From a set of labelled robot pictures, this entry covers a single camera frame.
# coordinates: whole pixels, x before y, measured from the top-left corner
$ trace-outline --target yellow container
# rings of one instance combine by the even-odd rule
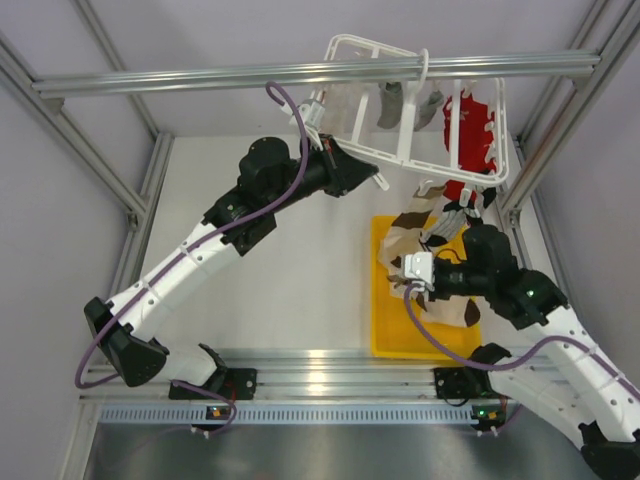
[[[371,222],[371,351],[376,357],[419,358],[453,365],[455,362],[436,350],[411,322],[404,301],[389,293],[388,271],[378,263],[377,257],[380,242],[389,231],[394,218],[377,216]],[[430,218],[427,228],[434,221]],[[466,258],[462,232],[442,248],[451,248],[460,258]],[[456,261],[451,252],[442,252],[440,257]],[[413,300],[411,303],[413,311],[420,318],[420,307]],[[464,328],[425,322],[424,326],[440,343],[463,357],[469,357],[482,343],[478,324]]]

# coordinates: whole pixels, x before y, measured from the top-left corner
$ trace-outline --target sock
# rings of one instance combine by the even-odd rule
[[[438,107],[444,103],[444,95],[440,90],[434,90],[429,95],[422,105],[420,105],[420,110],[418,111],[418,120],[416,121],[415,127],[413,127],[413,131],[417,132],[418,130],[422,130],[424,127],[431,123],[433,117],[438,111]]]
[[[380,102],[382,103],[382,111],[378,119],[378,126],[389,130],[400,123],[402,116],[402,84],[400,82],[381,83]]]

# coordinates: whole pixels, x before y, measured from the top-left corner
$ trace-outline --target gray floor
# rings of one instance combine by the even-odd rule
[[[166,427],[103,425],[85,480],[140,479],[596,479],[557,431],[529,412],[499,438],[467,427],[239,426],[205,441]],[[116,470],[105,465],[120,462]]]

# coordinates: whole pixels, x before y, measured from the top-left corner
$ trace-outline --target perforated metal strip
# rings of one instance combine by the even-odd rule
[[[207,405],[106,405],[101,423],[221,424]],[[475,424],[471,407],[448,405],[239,405],[244,425]]]

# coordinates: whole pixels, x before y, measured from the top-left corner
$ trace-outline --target red cloth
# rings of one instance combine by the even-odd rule
[[[449,151],[449,132],[451,131],[451,110],[449,105],[452,98],[449,97],[444,104],[444,146]],[[460,97],[460,138],[458,147],[458,164],[468,172],[482,173],[496,169],[494,160],[485,163],[484,158],[493,142],[493,132],[485,131],[487,123],[493,121],[494,114],[489,118],[489,107],[484,103],[476,102],[473,95],[467,98]],[[460,200],[460,193],[464,183],[457,180],[449,180],[445,184],[444,196],[450,200]],[[476,200],[476,193],[471,194],[470,204]]]

